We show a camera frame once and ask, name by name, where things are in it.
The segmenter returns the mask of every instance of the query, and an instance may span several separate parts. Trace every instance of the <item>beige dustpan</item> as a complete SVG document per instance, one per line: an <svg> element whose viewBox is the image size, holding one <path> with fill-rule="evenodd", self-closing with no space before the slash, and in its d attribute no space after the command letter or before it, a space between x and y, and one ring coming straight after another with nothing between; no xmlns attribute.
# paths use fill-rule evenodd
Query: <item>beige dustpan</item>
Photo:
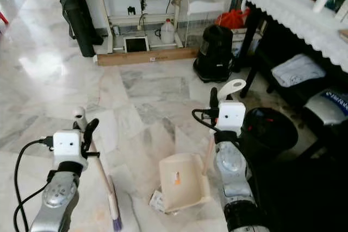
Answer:
<svg viewBox="0 0 348 232"><path fill-rule="evenodd" d="M202 159L194 153L175 154L159 162L165 212L211 199L208 177L202 170Z"/></svg>

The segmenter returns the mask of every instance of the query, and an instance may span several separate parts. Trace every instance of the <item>plastic jug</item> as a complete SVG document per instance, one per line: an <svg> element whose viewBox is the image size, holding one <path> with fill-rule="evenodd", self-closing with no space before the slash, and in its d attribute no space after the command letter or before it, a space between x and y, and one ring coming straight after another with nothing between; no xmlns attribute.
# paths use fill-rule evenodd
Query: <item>plastic jug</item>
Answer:
<svg viewBox="0 0 348 232"><path fill-rule="evenodd" d="M166 22L161 26L161 40L163 43L173 43L174 42L175 28L167 18Z"/></svg>

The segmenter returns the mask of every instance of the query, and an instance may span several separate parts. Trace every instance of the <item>trash bin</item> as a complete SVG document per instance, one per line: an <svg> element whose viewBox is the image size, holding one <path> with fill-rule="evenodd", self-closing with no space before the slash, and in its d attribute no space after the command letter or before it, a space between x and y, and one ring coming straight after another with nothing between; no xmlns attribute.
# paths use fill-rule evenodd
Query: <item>trash bin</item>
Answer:
<svg viewBox="0 0 348 232"><path fill-rule="evenodd" d="M271 108L255 108L244 119L240 149L254 164L264 164L291 149L299 135L285 115Z"/></svg>

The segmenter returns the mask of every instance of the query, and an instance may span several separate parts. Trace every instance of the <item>red bag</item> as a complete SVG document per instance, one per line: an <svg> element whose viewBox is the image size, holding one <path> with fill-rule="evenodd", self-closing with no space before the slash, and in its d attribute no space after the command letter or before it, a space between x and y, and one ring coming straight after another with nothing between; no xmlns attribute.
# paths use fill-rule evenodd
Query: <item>red bag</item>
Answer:
<svg viewBox="0 0 348 232"><path fill-rule="evenodd" d="M227 27L228 29L243 28L243 18L248 16L249 12L249 8L244 13L241 10L236 11L232 9L230 12L223 13L221 16L219 16L217 20L215 20L215 24L220 24L220 26Z"/></svg>

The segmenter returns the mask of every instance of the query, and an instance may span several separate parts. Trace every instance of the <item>white lace tablecloth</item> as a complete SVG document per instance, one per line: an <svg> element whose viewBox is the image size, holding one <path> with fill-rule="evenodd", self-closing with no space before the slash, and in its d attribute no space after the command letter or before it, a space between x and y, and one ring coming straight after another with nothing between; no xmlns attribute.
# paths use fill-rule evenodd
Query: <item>white lace tablecloth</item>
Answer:
<svg viewBox="0 0 348 232"><path fill-rule="evenodd" d="M242 9L245 9L246 1L272 16L314 50L321 51L323 57L330 58L331 63L348 72L348 43L338 33L340 29L348 29L348 25L336 20L332 10L324 8L316 14L312 11L312 0L243 0Z"/></svg>

